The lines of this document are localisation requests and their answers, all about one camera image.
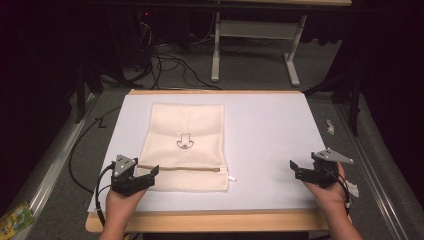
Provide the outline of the cream zippered cloth bag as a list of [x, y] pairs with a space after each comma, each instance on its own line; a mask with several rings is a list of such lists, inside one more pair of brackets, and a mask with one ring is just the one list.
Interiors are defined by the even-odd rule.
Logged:
[[229, 189], [222, 104], [155, 103], [138, 165], [159, 166], [156, 191]]

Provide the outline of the black stand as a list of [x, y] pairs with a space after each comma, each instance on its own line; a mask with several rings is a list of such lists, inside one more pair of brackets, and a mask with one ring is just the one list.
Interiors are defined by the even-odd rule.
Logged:
[[86, 89], [89, 89], [94, 94], [101, 94], [103, 92], [103, 85], [101, 83], [101, 76], [106, 75], [115, 82], [129, 87], [135, 88], [133, 82], [124, 78], [123, 71], [119, 74], [114, 73], [110, 68], [103, 67], [98, 61], [90, 58], [89, 55], [79, 52], [78, 53], [78, 68], [76, 78], [76, 98], [77, 98], [77, 117], [76, 124], [79, 124], [87, 113], [87, 97]]
[[333, 103], [349, 103], [348, 126], [351, 132], [358, 135], [358, 114], [359, 98], [361, 93], [361, 83], [364, 73], [362, 71], [349, 71], [335, 77], [329, 78], [322, 83], [303, 91], [306, 97], [312, 96], [318, 92], [331, 90], [333, 92], [331, 100]]

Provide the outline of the white table mat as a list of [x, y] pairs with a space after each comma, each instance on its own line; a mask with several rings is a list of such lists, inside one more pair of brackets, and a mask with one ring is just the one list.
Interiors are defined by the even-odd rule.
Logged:
[[104, 164], [142, 152], [154, 103], [222, 104], [224, 157], [232, 180], [226, 192], [163, 192], [150, 188], [139, 212], [314, 209], [315, 200], [289, 162], [312, 167], [324, 149], [309, 105], [299, 92], [129, 94], [118, 116]]

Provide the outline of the metal floor rail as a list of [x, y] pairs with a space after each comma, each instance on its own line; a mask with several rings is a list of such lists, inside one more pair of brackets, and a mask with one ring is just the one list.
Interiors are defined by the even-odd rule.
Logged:
[[71, 150], [99, 99], [98, 94], [86, 97], [86, 114], [76, 123], [76, 97], [70, 116], [60, 129], [13, 204], [27, 200], [34, 222], [11, 240], [79, 240], [92, 235], [85, 229], [87, 207], [91, 195], [76, 186], [67, 173], [67, 160]]
[[358, 155], [355, 162], [360, 166], [361, 171], [367, 181], [373, 198], [379, 208], [379, 211], [388, 227], [388, 230], [393, 240], [409, 240], [401, 222], [399, 221], [398, 214], [396, 213], [393, 203], [383, 189], [380, 179], [378, 178], [372, 162], [368, 158], [362, 143], [359, 138], [354, 135], [353, 130], [349, 125], [349, 117], [343, 105], [336, 104], [335, 111], [341, 119], [343, 128], [347, 131], [350, 141], [352, 142], [355, 151]]

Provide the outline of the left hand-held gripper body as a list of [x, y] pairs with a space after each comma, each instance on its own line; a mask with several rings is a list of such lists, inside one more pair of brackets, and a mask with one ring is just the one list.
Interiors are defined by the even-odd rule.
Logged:
[[111, 189], [124, 196], [131, 196], [141, 190], [137, 178], [134, 176], [137, 158], [128, 158], [124, 155], [116, 157], [114, 170], [111, 176]]

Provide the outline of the green yellow packet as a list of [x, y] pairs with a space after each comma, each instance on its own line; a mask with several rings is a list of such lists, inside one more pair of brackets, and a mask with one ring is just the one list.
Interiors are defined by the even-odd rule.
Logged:
[[10, 240], [34, 222], [29, 204], [24, 201], [0, 218], [0, 240]]

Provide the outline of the white desk frame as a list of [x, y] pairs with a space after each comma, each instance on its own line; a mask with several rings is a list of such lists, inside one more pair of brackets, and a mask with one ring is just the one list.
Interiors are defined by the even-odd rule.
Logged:
[[[214, 0], [219, 6], [227, 3], [234, 4], [266, 4], [269, 7], [312, 7], [330, 9], [340, 7], [350, 7], [352, 0]], [[300, 81], [294, 65], [299, 41], [309, 14], [301, 13], [294, 22], [275, 22], [261, 20], [222, 20], [221, 12], [214, 13], [214, 51], [212, 56], [211, 80], [218, 82], [220, 79], [220, 40], [222, 37], [240, 37], [271, 40], [287, 40], [291, 42], [291, 48], [283, 53], [284, 63], [288, 72], [290, 83], [293, 87], [298, 87]]]

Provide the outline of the crumpled white paper scrap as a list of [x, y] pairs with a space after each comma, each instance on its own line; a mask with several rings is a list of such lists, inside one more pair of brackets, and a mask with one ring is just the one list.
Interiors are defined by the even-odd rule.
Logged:
[[348, 180], [345, 181], [345, 184], [347, 186], [349, 193], [352, 194], [354, 197], [358, 198], [360, 195], [358, 186], [356, 184], [349, 182]]

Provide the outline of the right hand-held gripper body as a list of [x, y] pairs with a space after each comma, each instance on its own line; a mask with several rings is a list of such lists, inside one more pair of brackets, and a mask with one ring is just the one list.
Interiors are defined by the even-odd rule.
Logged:
[[326, 188], [338, 180], [339, 170], [337, 163], [354, 163], [352, 158], [346, 157], [330, 148], [312, 152], [311, 157], [314, 160], [315, 179], [313, 183], [321, 188]]

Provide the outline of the person's right hand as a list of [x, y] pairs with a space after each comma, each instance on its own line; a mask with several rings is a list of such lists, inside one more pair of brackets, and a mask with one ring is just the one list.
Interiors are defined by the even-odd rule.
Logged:
[[311, 191], [324, 214], [347, 215], [345, 209], [346, 196], [341, 183], [334, 183], [327, 188], [321, 188], [307, 182], [304, 182], [304, 185]]

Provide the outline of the person's left hand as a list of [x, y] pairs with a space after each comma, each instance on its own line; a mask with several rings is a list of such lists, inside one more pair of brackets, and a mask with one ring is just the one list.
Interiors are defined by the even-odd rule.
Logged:
[[110, 190], [106, 197], [106, 222], [127, 223], [146, 192], [141, 190], [131, 196], [124, 196]]

